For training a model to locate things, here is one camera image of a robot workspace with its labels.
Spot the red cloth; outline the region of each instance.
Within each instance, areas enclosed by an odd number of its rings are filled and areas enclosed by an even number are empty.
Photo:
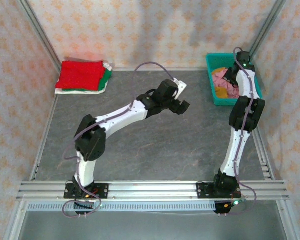
[[[102,61],[63,61],[57,89],[85,89],[98,91],[99,82],[105,74]]]

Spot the cable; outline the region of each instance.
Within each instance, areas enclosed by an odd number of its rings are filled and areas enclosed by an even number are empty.
[[[139,66],[137,66],[137,67],[135,68],[135,70],[133,71],[132,78],[131,78],[131,82],[132,82],[132,83],[134,82],[134,78],[135,78],[135,75],[136,75],[138,69],[141,68],[143,65],[147,65],[147,64],[154,64],[154,65],[159,66],[159,67],[162,68],[162,69],[169,75],[169,77],[174,81],[174,77],[169,73],[169,71],[168,71],[164,66],[162,66],[161,64],[159,64],[159,63],[157,63],[157,62],[154,62],[154,61],[147,61],[147,62],[141,63]],[[90,211],[89,213],[86,213],[86,212],[84,213],[84,216],[85,216],[85,217],[87,217],[87,216],[90,215],[90,214],[95,213],[95,212],[100,208],[100,206],[101,206],[101,204],[102,204],[102,200],[101,200],[101,198],[100,198],[99,196],[93,194],[92,192],[87,191],[87,190],[82,186],[81,181],[80,181],[80,175],[79,175],[79,166],[80,166],[80,162],[81,162],[80,157],[78,157],[78,156],[70,156],[70,157],[66,157],[66,153],[70,150],[70,148],[73,148],[73,144],[76,142],[76,140],[78,140],[78,139],[79,139],[83,134],[85,134],[86,132],[90,131],[91,129],[95,128],[96,126],[98,126],[98,125],[100,125],[100,124],[106,123],[107,121],[116,119],[116,118],[121,117],[121,116],[125,115],[126,113],[128,113],[128,112],[132,109],[132,107],[133,107],[133,105],[134,105],[134,102],[135,102],[135,98],[133,98],[132,102],[130,103],[130,105],[127,107],[126,110],[124,110],[124,111],[122,111],[122,112],[120,112],[120,113],[118,113],[118,114],[116,114],[116,115],[114,115],[114,116],[111,116],[111,117],[109,117],[109,118],[107,118],[107,119],[98,121],[98,122],[94,123],[93,125],[91,125],[91,126],[87,127],[86,129],[84,129],[84,130],[81,131],[80,133],[78,133],[78,134],[73,138],[73,140],[71,141],[71,143],[68,145],[68,147],[65,149],[65,151],[64,151],[63,154],[62,154],[62,159],[63,159],[63,160],[77,160],[77,164],[76,164],[76,172],[75,172],[75,173],[76,173],[76,176],[77,176],[77,182],[78,182],[79,187],[80,187],[81,190],[84,191],[86,194],[88,194],[88,195],[90,195],[90,196],[96,198],[96,199],[99,201],[99,204],[98,204],[98,206],[97,206],[95,209],[93,209],[93,210]],[[70,216],[70,215],[67,215],[67,214],[65,213],[65,207],[66,207],[66,205],[69,204],[69,203],[77,203],[77,204],[80,204],[80,203],[81,203],[81,204],[82,204],[82,203],[84,203],[84,202],[82,202],[82,201],[77,201],[77,200],[69,200],[69,201],[65,202],[64,205],[62,206],[62,214],[63,214],[65,217],[70,218],[70,219],[73,219],[73,218],[79,218],[79,217],[81,216],[81,214],[79,214],[79,215],[74,215],[74,216]]]
[[[244,67],[241,65],[241,63],[237,60],[237,56],[236,56],[236,50],[239,49],[241,52],[243,51],[242,48],[240,47],[236,47],[234,48],[233,50],[233,57],[234,57],[234,60],[236,62],[236,64],[238,64],[239,68],[245,73],[245,75],[247,76],[247,78],[249,79],[249,82],[250,82],[250,95],[251,95],[251,101],[246,109],[246,112],[245,112],[245,115],[244,115],[244,118],[243,118],[243,123],[242,123],[242,127],[241,127],[241,136],[240,136],[240,141],[239,141],[239,145],[238,145],[238,148],[237,148],[237,151],[235,153],[235,157],[234,157],[234,164],[233,164],[233,167],[234,167],[234,176],[238,182],[239,185],[247,188],[247,189],[250,189],[252,192],[253,192],[253,195],[254,195],[254,201],[253,201],[253,205],[248,208],[247,210],[244,210],[242,212],[232,212],[232,213],[228,213],[228,215],[240,215],[240,214],[243,214],[243,213],[246,213],[248,211],[250,211],[254,206],[255,204],[257,203],[257,193],[256,191],[250,187],[250,186],[247,186],[245,184],[243,184],[240,179],[239,179],[239,176],[238,176],[238,173],[237,173],[237,168],[236,168],[236,164],[237,164],[237,160],[238,160],[238,155],[239,155],[239,151],[240,151],[240,147],[242,145],[242,141],[243,141],[243,136],[244,136],[244,130],[245,130],[245,126],[246,126],[246,122],[247,122],[247,118],[248,118],[248,114],[251,110],[251,106],[252,106],[252,103],[254,101],[254,87],[253,87],[253,81],[249,75],[249,73],[244,69]]]

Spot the patterned wall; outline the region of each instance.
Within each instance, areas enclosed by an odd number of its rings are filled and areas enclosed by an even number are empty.
[[[300,0],[286,2],[255,60],[266,88],[260,125],[300,225]]]
[[[207,53],[249,49],[275,0],[28,0],[60,60],[135,68],[206,67]]]
[[[0,1],[0,239],[33,167],[57,79],[17,1]]]

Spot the green basket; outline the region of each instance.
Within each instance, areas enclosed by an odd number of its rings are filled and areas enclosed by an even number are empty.
[[[209,74],[214,104],[217,106],[234,106],[237,102],[236,98],[217,97],[214,81],[211,74],[216,69],[232,67],[235,62],[234,55],[232,53],[208,53],[205,58],[208,67],[208,74]],[[256,77],[254,77],[254,83],[255,83],[256,92],[258,93],[260,99],[262,99],[262,93]]]

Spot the purple cable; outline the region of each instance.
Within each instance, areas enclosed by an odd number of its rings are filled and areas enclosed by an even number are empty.
[[[160,65],[159,63],[154,62],[154,61],[147,61],[147,62],[141,63],[139,66],[137,66],[137,67],[135,68],[135,70],[133,71],[132,78],[131,78],[131,82],[132,82],[132,83],[134,82],[134,78],[135,78],[135,75],[136,75],[136,73],[137,73],[137,70],[138,70],[139,68],[141,68],[143,65],[146,65],[146,64],[154,64],[154,65],[159,66],[160,68],[162,68],[162,69],[169,75],[169,77],[170,77],[172,80],[174,80],[174,77],[168,72],[168,70],[167,70],[164,66],[162,66],[162,65]],[[96,126],[98,126],[98,125],[100,125],[100,124],[102,124],[102,123],[106,123],[107,121],[116,119],[116,118],[121,117],[121,116],[123,116],[124,114],[128,113],[128,112],[132,109],[132,107],[133,107],[133,105],[134,105],[134,101],[135,101],[135,98],[133,98],[131,104],[130,104],[130,105],[128,106],[128,108],[127,108],[126,110],[124,110],[123,112],[120,112],[120,113],[118,113],[117,115],[114,115],[114,116],[111,116],[111,117],[109,117],[109,118],[107,118],[107,119],[104,119],[104,120],[101,120],[101,121],[99,121],[99,122],[96,122],[96,123],[94,123],[93,125],[87,127],[87,128],[84,129],[83,131],[81,131],[80,133],[78,133],[78,134],[73,138],[73,140],[71,141],[71,143],[68,145],[68,147],[65,149],[65,151],[64,151],[63,154],[62,154],[62,159],[64,159],[64,160],[77,160],[77,164],[76,164],[76,175],[77,175],[77,182],[78,182],[79,187],[80,187],[81,190],[84,191],[86,194],[88,194],[88,195],[90,195],[90,196],[92,196],[92,197],[94,197],[94,198],[96,198],[96,199],[99,200],[99,204],[98,204],[98,206],[97,206],[95,209],[93,209],[92,211],[90,211],[90,212],[88,212],[88,213],[84,213],[84,216],[85,216],[85,217],[87,217],[88,215],[91,215],[91,214],[95,213],[95,212],[101,207],[102,200],[101,200],[101,198],[100,198],[99,196],[93,194],[92,192],[89,192],[88,190],[86,190],[86,189],[82,186],[81,181],[80,181],[80,175],[79,175],[79,166],[80,166],[80,161],[81,161],[80,157],[78,157],[78,156],[70,156],[70,157],[66,157],[66,153],[69,151],[70,148],[73,148],[74,142],[75,142],[78,138],[80,138],[83,134],[85,134],[86,132],[90,131],[91,129],[95,128]],[[62,214],[63,214],[65,217],[70,218],[70,219],[79,218],[79,217],[81,216],[81,214],[79,214],[79,215],[74,215],[74,216],[67,215],[67,214],[65,213],[66,205],[69,204],[69,203],[82,204],[82,203],[85,203],[85,202],[91,203],[90,201],[77,201],[77,200],[69,200],[69,201],[65,202],[64,205],[62,206]]]
[[[238,176],[238,173],[237,173],[237,168],[236,168],[236,163],[237,163],[237,159],[238,159],[238,155],[239,155],[239,150],[240,150],[240,147],[242,145],[242,141],[243,141],[243,136],[244,136],[244,130],[245,130],[245,126],[246,126],[246,122],[247,122],[247,118],[248,118],[248,114],[251,110],[251,106],[252,106],[252,103],[253,103],[253,100],[255,98],[254,96],[254,87],[253,87],[253,82],[252,82],[252,79],[249,75],[249,73],[244,69],[244,67],[240,64],[240,62],[237,60],[237,56],[236,56],[236,50],[239,49],[241,52],[243,51],[240,47],[236,47],[234,50],[233,50],[233,56],[234,56],[234,60],[236,62],[236,64],[238,64],[238,66],[240,67],[240,69],[245,73],[245,75],[248,77],[249,79],[249,82],[250,82],[250,95],[251,95],[251,101],[246,109],[246,112],[245,112],[245,115],[244,115],[244,118],[243,118],[243,123],[242,123],[242,127],[241,127],[241,136],[240,137],[240,141],[239,141],[239,145],[238,145],[238,149],[235,153],[235,157],[234,157],[234,164],[233,164],[233,167],[234,167],[234,175],[235,175],[235,178],[238,182],[239,185],[247,188],[247,189],[250,189],[252,192],[253,192],[253,195],[254,195],[254,201],[253,201],[253,205],[248,208],[247,210],[244,210],[242,212],[233,212],[233,213],[228,213],[228,215],[240,215],[240,214],[243,214],[243,213],[246,213],[248,211],[250,211],[254,206],[255,204],[257,203],[257,193],[256,191],[250,187],[250,186],[247,186],[245,184],[243,184],[240,179],[239,179],[239,176]]]

